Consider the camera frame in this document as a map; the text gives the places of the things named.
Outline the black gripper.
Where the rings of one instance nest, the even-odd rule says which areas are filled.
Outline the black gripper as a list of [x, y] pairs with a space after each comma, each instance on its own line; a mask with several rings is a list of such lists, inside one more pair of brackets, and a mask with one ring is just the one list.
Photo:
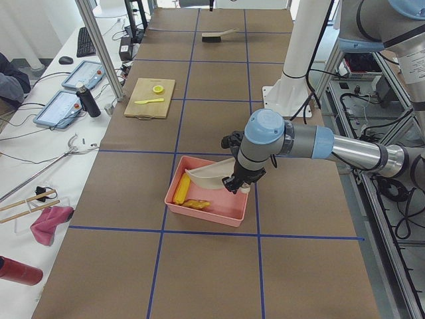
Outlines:
[[242, 143], [244, 133], [242, 131], [233, 131], [221, 140], [221, 148], [229, 149], [235, 159], [233, 173], [230, 177], [222, 178], [222, 184], [231, 193], [236, 194], [244, 183], [250, 185], [256, 183], [263, 175], [266, 174], [264, 168], [258, 170], [250, 170], [243, 167], [238, 161], [238, 152]]

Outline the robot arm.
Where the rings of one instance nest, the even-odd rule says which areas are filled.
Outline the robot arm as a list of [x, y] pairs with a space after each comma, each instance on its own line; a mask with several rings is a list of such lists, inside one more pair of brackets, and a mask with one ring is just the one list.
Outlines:
[[[418, 119], [424, 121], [424, 2], [343, 1], [339, 43], [342, 51], [393, 52], [404, 77], [406, 90]], [[222, 147], [236, 158], [232, 175], [224, 177], [225, 188], [235, 193], [258, 181], [272, 155], [341, 161], [384, 177], [405, 180], [424, 189], [424, 150], [384, 146], [335, 135], [329, 128], [293, 124], [270, 109], [251, 115], [240, 145], [230, 137]]]

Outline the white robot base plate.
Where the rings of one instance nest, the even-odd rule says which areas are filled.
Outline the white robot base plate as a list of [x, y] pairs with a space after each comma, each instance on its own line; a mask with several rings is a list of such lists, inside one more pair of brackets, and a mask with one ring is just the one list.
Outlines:
[[301, 118], [303, 116], [303, 103], [309, 100], [309, 91], [306, 85], [297, 86], [263, 86], [262, 97], [263, 105], [266, 109], [271, 109], [281, 116], [289, 119], [296, 114]]

